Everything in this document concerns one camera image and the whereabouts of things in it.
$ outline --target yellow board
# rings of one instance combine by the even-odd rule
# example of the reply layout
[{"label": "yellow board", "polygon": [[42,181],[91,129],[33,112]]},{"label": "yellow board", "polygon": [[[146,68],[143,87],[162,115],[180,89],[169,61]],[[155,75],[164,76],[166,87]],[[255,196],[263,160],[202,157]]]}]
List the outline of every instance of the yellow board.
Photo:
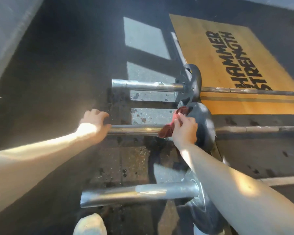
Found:
[{"label": "yellow board", "polygon": [[[170,18],[187,63],[201,71],[202,86],[294,91],[294,80],[249,28]],[[202,92],[201,99],[212,114],[294,114],[294,96]]]}]

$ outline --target wooden floor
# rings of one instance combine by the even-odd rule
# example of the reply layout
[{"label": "wooden floor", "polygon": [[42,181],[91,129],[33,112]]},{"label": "wooden floor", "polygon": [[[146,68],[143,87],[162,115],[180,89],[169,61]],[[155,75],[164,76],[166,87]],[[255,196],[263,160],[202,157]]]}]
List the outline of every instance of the wooden floor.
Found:
[{"label": "wooden floor", "polygon": [[[294,91],[294,80],[248,27],[170,14],[202,86]],[[294,114],[294,96],[201,93],[212,114]]]}]

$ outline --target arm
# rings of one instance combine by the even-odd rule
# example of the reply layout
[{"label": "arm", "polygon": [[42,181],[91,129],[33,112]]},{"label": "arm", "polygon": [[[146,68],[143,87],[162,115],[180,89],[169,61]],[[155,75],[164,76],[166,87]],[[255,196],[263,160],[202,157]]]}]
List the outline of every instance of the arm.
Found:
[{"label": "arm", "polygon": [[86,111],[75,133],[0,151],[0,211],[27,193],[58,166],[101,142],[110,124],[106,112]]},{"label": "arm", "polygon": [[277,191],[228,167],[195,146],[197,124],[180,115],[173,141],[212,202],[240,235],[294,234],[294,204]]}]

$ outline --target floor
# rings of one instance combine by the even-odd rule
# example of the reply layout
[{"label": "floor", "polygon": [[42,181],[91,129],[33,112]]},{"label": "floor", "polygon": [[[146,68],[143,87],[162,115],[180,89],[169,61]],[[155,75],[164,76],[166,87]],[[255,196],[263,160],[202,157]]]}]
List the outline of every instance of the floor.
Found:
[{"label": "floor", "polygon": [[[0,80],[0,150],[70,133],[92,107],[109,112],[112,124],[170,121],[174,94],[111,90],[113,78],[179,76],[168,13],[251,28],[294,79],[293,11],[242,0],[45,0]],[[216,126],[294,125],[294,115],[213,117]],[[255,178],[294,174],[294,134],[223,136],[217,144],[232,167]],[[79,208],[81,191],[91,185],[172,180],[165,168],[182,162],[171,146],[107,138],[1,212],[0,234],[72,234],[94,212],[109,234],[189,234],[175,201]],[[294,202],[294,186],[277,190]]]}]

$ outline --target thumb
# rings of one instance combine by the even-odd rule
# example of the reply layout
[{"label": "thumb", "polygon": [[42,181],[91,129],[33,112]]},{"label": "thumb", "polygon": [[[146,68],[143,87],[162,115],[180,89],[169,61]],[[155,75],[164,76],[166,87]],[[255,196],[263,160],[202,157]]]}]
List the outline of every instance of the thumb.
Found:
[{"label": "thumb", "polygon": [[103,127],[102,127],[102,132],[107,135],[108,132],[110,131],[112,125],[111,124],[105,124]]},{"label": "thumb", "polygon": [[174,128],[180,128],[180,127],[181,127],[181,124],[180,124],[179,120],[175,119],[174,120]]}]

